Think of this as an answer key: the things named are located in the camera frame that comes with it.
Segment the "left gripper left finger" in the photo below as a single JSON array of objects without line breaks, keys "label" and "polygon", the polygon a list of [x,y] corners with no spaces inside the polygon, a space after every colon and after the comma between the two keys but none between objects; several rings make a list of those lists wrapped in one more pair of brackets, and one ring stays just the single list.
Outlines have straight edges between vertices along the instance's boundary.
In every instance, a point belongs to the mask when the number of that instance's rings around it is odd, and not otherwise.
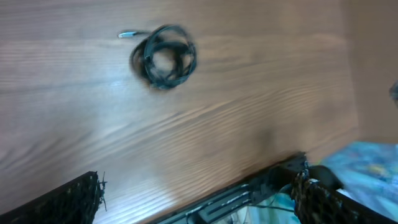
[{"label": "left gripper left finger", "polygon": [[2,224],[92,224],[105,205],[106,181],[89,171],[1,215]]}]

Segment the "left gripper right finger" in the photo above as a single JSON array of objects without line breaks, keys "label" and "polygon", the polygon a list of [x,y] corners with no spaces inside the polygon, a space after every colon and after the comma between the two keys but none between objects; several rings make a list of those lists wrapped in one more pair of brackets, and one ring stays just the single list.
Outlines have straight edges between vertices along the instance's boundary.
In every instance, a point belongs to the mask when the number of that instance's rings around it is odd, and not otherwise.
[{"label": "left gripper right finger", "polygon": [[397,224],[349,197],[311,179],[309,170],[300,171],[292,181],[294,213],[309,224]]}]

